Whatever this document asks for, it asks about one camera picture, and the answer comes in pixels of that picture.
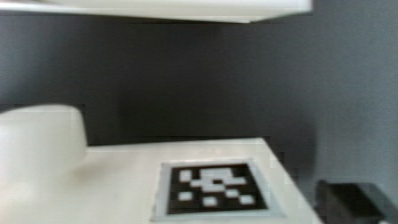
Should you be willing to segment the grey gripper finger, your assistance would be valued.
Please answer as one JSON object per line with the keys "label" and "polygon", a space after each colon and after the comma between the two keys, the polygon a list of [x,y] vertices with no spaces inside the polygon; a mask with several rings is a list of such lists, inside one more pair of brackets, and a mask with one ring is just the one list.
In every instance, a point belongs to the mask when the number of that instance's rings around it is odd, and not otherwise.
{"label": "grey gripper finger", "polygon": [[325,224],[398,224],[398,207],[371,183],[316,183],[314,211]]}

